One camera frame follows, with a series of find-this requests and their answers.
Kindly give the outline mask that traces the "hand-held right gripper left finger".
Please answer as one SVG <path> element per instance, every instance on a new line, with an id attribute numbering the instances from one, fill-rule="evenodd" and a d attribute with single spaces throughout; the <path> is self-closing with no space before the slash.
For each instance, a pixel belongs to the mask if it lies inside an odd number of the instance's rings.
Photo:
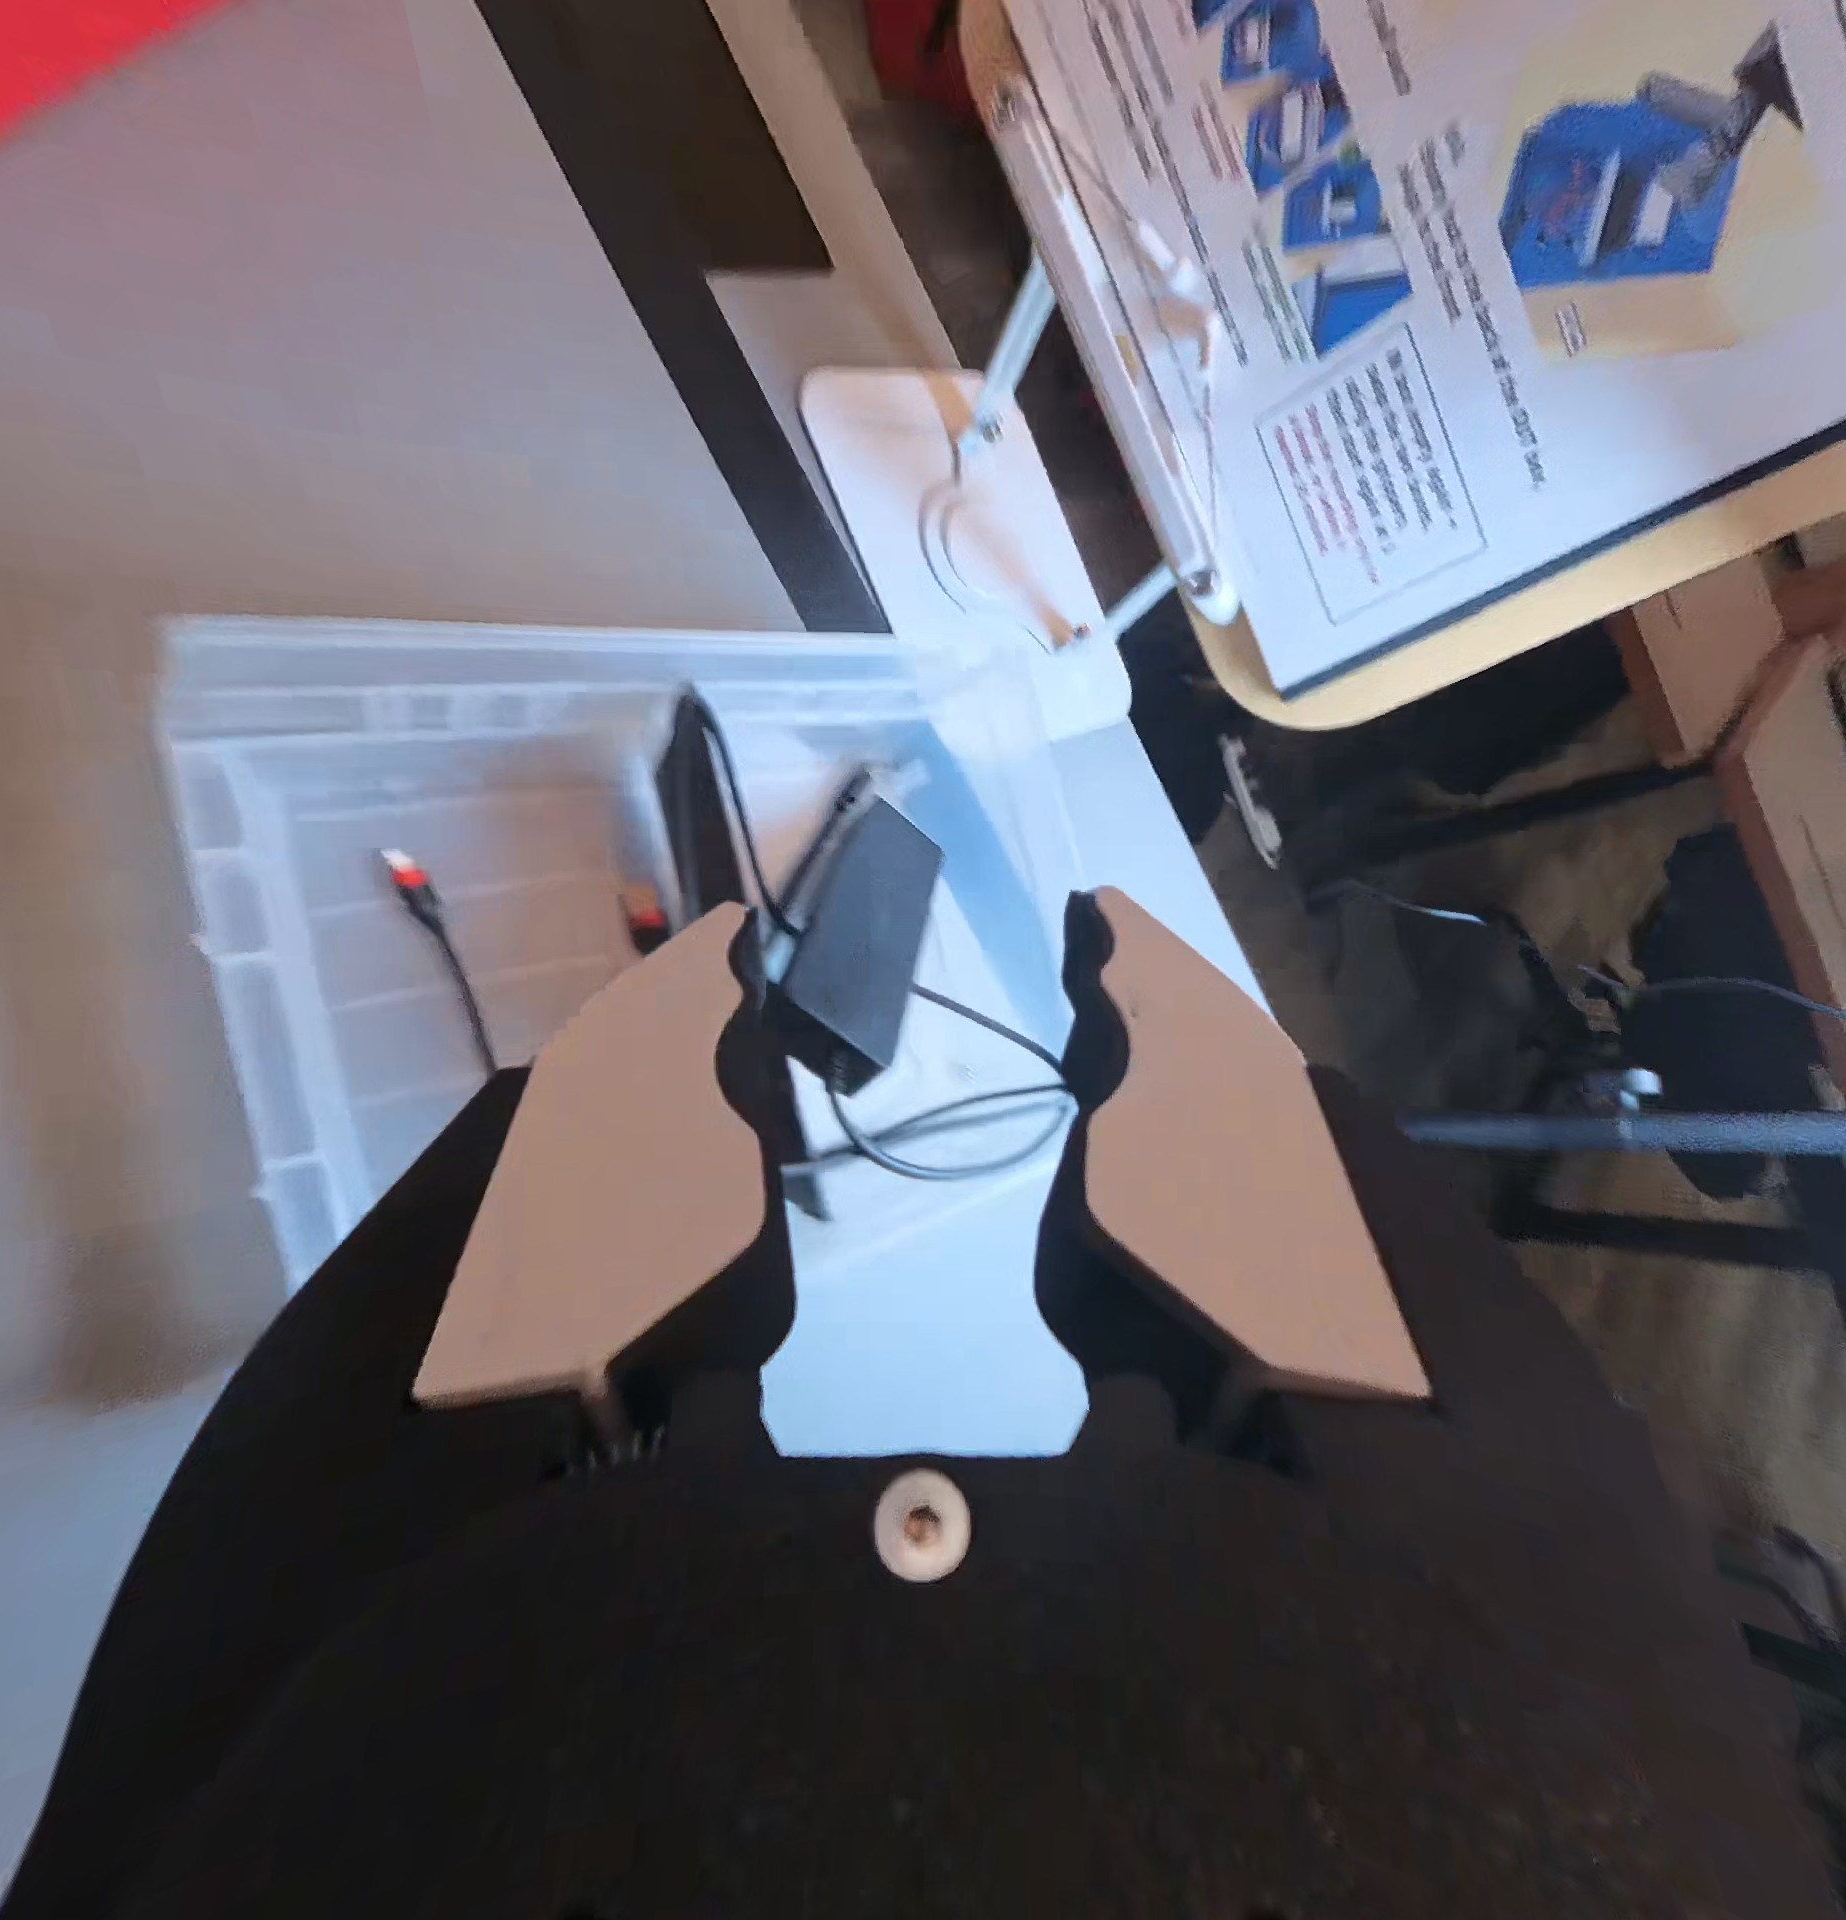
<path id="1" fill-rule="evenodd" d="M 788 1062 L 759 912 L 718 905 L 545 1043 L 412 1383 L 424 1409 L 571 1396 L 627 1427 L 792 1332 Z"/>

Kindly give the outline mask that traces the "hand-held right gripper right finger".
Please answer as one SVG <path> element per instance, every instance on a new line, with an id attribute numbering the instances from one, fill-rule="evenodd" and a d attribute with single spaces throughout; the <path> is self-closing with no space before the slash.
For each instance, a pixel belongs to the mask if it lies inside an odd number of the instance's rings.
<path id="1" fill-rule="evenodd" d="M 1076 1115 L 1033 1300 L 1088 1393 L 1142 1383 L 1190 1448 L 1277 1398 L 1433 1406 L 1302 1048 L 1117 887 L 1070 896 L 1061 1078 Z"/>

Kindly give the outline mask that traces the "black USB hub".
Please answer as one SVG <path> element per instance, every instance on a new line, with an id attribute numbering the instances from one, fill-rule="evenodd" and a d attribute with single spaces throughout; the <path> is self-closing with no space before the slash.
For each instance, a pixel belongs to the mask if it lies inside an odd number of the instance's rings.
<path id="1" fill-rule="evenodd" d="M 892 1068 L 939 869 L 935 839 L 887 797 L 845 819 L 765 1000 L 788 1056 L 829 1090 L 860 1093 Z"/>

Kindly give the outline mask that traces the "clear plastic bin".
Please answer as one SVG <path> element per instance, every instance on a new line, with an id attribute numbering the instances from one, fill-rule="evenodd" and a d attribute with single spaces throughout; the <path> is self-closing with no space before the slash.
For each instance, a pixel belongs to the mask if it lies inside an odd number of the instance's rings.
<path id="1" fill-rule="evenodd" d="M 1072 816 L 1030 676 L 892 637 L 423 621 L 170 627 L 159 733 L 283 1271 L 305 1284 L 483 1079 L 447 963 L 383 851 L 423 866 L 503 1066 L 683 923 L 656 797 L 712 708 L 765 876 L 862 764 L 943 854 L 921 978 L 1056 1048 Z"/>

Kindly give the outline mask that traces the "red plastic bin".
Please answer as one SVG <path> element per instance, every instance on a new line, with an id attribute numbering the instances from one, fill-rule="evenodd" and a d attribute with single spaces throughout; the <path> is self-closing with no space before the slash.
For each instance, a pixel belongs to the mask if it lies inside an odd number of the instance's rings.
<path id="1" fill-rule="evenodd" d="M 221 3 L 0 3 L 0 140 Z"/>

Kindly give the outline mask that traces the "black bin divider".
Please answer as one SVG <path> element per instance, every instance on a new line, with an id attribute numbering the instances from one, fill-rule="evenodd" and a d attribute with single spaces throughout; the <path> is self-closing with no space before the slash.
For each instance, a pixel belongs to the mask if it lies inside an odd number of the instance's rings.
<path id="1" fill-rule="evenodd" d="M 724 905 L 745 902 L 741 848 L 718 775 L 711 709 L 696 691 L 675 701 L 670 739 L 654 763 L 654 793 L 670 848 L 671 929 Z"/>

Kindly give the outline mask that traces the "white power strip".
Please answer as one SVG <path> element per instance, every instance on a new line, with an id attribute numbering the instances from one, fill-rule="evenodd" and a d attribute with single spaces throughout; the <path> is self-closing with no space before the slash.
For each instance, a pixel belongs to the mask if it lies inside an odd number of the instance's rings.
<path id="1" fill-rule="evenodd" d="M 1222 733 L 1219 748 L 1230 801 L 1239 814 L 1251 846 L 1268 869 L 1280 873 L 1284 866 L 1284 833 L 1251 760 L 1249 744 L 1236 733 Z"/>

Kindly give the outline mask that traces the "black office chair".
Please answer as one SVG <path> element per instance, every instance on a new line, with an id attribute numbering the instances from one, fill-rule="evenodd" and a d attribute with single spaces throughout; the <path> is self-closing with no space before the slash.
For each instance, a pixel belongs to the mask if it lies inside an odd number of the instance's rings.
<path id="1" fill-rule="evenodd" d="M 1768 1115 L 1823 1109 L 1827 1070 L 1817 1013 L 1802 1006 L 1772 910 L 1731 824 L 1684 837 L 1664 889 L 1633 937 L 1638 987 L 1618 1017 L 1623 1062 L 1659 1078 L 1676 1112 Z M 1701 1196 L 1744 1199 L 1775 1180 L 1775 1227 L 1678 1221 L 1664 1216 L 1573 1212 L 1548 1205 L 1554 1154 L 1505 1169 L 1491 1226 L 1513 1243 L 1763 1264 L 1823 1276 L 1846 1311 L 1846 1162 L 1656 1150 Z"/>

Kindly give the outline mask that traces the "tan document board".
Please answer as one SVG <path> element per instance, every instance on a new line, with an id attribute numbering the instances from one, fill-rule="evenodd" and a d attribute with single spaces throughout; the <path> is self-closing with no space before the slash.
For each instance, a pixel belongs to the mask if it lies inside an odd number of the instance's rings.
<path id="1" fill-rule="evenodd" d="M 1246 179 L 1246 132 L 1148 4 L 966 4 L 966 77 L 1205 657 L 1239 706 L 1343 729 L 1846 511 L 1846 298 L 1772 349 L 1697 344 L 1609 400 L 1513 328 L 1433 138 L 1374 167 L 1386 267 L 1283 206 L 1338 132 Z"/>

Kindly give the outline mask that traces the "background wooden table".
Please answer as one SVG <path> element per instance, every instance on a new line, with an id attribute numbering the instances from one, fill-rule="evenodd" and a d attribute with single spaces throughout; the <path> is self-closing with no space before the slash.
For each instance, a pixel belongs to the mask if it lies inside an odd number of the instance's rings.
<path id="1" fill-rule="evenodd" d="M 1846 1088 L 1846 539 L 1770 547 L 1610 618 L 1652 755 L 1712 778 Z"/>

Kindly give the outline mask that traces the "printed instruction sheet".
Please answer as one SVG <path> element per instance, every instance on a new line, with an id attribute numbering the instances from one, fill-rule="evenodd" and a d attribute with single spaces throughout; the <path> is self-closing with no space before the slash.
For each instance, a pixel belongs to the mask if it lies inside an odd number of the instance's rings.
<path id="1" fill-rule="evenodd" d="M 1287 701 L 1846 511 L 1846 4 L 1006 4 Z"/>

